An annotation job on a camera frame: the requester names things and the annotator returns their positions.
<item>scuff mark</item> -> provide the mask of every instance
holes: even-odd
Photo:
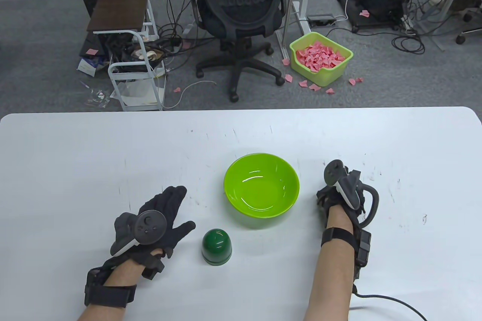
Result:
[[[389,188],[390,196],[392,197],[393,203],[395,203],[395,199],[393,198],[393,194],[391,194],[391,189]]]

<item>chair base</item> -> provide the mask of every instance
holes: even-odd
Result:
[[[202,78],[204,76],[203,69],[206,68],[232,66],[233,71],[229,83],[228,94],[230,101],[233,103],[239,100],[236,92],[238,90],[239,77],[244,68],[253,68],[271,74],[276,79],[276,85],[281,86],[284,84],[284,78],[282,78],[281,71],[253,58],[253,56],[262,51],[265,51],[267,55],[272,55],[274,50],[270,43],[263,43],[253,47],[251,44],[251,38],[238,39],[235,43],[221,40],[221,50],[227,51],[228,53],[206,59],[196,64],[196,76]]]

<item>green bowl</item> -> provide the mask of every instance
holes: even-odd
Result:
[[[266,153],[248,154],[231,164],[224,176],[224,192],[241,213],[273,218],[290,209],[300,182],[285,160]]]

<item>dark green dome object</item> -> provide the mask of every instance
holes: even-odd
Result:
[[[203,257],[212,266],[221,266],[231,258],[233,247],[226,232],[215,228],[203,238]]]

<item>forearm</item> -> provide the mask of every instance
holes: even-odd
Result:
[[[340,205],[330,208],[327,228],[353,233],[353,225]],[[316,266],[305,321],[346,321],[350,306],[355,251],[343,240],[323,245]]]
[[[104,286],[133,286],[142,275],[144,266],[128,260],[118,266],[105,281]],[[96,304],[87,306],[78,321],[121,321],[124,318],[125,308],[105,307]]]

